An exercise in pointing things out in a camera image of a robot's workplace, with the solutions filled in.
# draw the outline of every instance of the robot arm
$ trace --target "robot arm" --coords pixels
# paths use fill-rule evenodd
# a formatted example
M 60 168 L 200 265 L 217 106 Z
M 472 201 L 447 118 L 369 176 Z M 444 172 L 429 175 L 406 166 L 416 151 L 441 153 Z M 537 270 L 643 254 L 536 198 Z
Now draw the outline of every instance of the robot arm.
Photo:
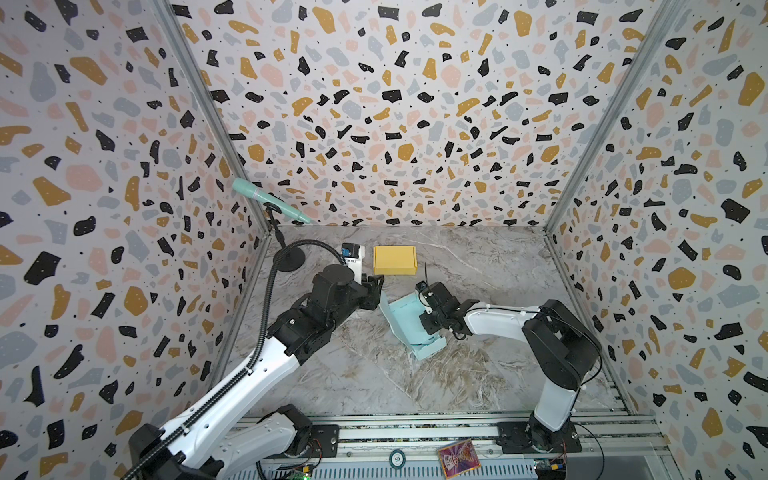
M 584 376 L 600 358 L 600 343 L 562 303 L 528 308 L 460 303 L 440 282 L 416 285 L 429 308 L 419 317 L 427 333 L 450 329 L 459 335 L 496 335 L 526 342 L 547 379 L 528 422 L 532 445 L 560 445 Z

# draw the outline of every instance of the wire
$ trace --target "wire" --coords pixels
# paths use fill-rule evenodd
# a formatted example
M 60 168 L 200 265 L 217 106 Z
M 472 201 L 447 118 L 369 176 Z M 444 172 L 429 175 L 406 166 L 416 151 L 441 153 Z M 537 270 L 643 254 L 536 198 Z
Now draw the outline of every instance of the wire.
M 602 457 L 602 465 L 600 466 L 600 473 L 598 473 L 598 476 L 594 478 L 594 480 L 598 480 L 602 475 L 603 471 L 605 470 L 605 452 L 603 452 L 603 446 L 600 445 L 600 440 L 598 440 L 598 437 L 594 436 L 594 433 L 587 427 L 583 426 L 581 423 L 574 423 L 574 425 L 578 425 L 582 427 L 584 430 L 589 432 L 590 435 L 592 435 L 592 438 L 598 443 L 598 447 L 600 447 L 600 456 Z

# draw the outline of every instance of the yellow box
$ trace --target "yellow box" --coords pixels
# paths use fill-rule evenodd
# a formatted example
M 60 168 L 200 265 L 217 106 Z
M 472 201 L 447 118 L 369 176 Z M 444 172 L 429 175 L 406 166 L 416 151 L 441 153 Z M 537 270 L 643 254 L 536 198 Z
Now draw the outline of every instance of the yellow box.
M 416 275 L 416 247 L 373 247 L 374 275 Z

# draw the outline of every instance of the cable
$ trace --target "cable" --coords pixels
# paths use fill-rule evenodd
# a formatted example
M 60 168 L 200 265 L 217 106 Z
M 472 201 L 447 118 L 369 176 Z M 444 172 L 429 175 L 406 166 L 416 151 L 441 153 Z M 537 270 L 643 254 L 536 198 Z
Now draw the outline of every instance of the cable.
M 600 467 L 600 473 L 598 473 L 598 476 L 594 478 L 594 480 L 599 480 L 599 478 L 603 475 L 603 471 L 605 470 L 605 452 L 603 452 L 603 446 L 600 445 L 600 440 L 598 440 L 598 437 L 594 436 L 594 433 L 587 427 L 583 426 L 581 423 L 574 423 L 574 425 L 578 425 L 582 427 L 584 430 L 589 432 L 590 435 L 592 435 L 592 438 L 598 443 L 598 447 L 600 447 L 600 455 L 603 459 L 602 465 Z
M 248 375 L 250 370 L 253 370 L 253 366 L 256 365 L 256 363 L 259 361 L 259 357 L 261 357 L 261 350 L 264 347 L 264 342 L 266 341 L 266 329 L 269 326 L 270 303 L 272 301 L 272 290 L 275 285 L 275 277 L 277 276 L 277 266 L 280 265 L 280 262 L 283 261 L 283 258 L 285 258 L 285 256 L 292 249 L 301 247 L 302 245 L 315 245 L 317 247 L 322 247 L 328 250 L 330 253 L 333 253 L 339 263 L 346 265 L 346 260 L 341 253 L 337 252 L 329 244 L 321 242 L 320 240 L 297 240 L 283 248 L 281 251 L 277 252 L 277 255 L 275 255 L 274 261 L 272 263 L 272 268 L 270 269 L 270 276 L 266 281 L 266 289 L 264 290 L 264 305 L 261 310 L 259 337 L 257 338 L 256 347 L 253 349 L 246 367 L 235 374 L 235 376 L 232 377 L 227 383 L 225 383 L 221 389 L 217 390 L 199 409 L 195 410 L 192 415 L 190 415 L 189 419 L 185 420 L 180 427 L 172 431 L 170 435 L 158 443 L 156 447 L 141 457 L 139 461 L 136 462 L 136 465 L 132 466 L 127 472 L 125 472 L 125 475 L 121 477 L 121 480 L 130 480 L 131 478 L 138 475 L 138 473 L 146 464 L 152 462 L 155 457 L 160 454 L 160 452 L 165 450 L 174 440 L 181 437 L 185 430 L 189 432 L 189 428 L 194 425 L 195 422 L 197 422 L 197 420 L 199 420 L 200 417 L 202 417 L 208 410 L 210 410 L 210 407 L 216 405 L 216 403 L 224 395 L 226 395 L 227 392 L 229 392 L 241 379 L 243 379 L 243 377 Z

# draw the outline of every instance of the colorful card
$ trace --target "colorful card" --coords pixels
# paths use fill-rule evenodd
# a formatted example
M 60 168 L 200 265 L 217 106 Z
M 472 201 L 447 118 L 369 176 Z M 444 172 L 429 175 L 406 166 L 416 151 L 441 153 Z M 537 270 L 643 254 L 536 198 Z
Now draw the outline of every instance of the colorful card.
M 453 478 L 464 472 L 480 467 L 472 440 L 461 440 L 437 451 L 443 473 L 446 478 Z

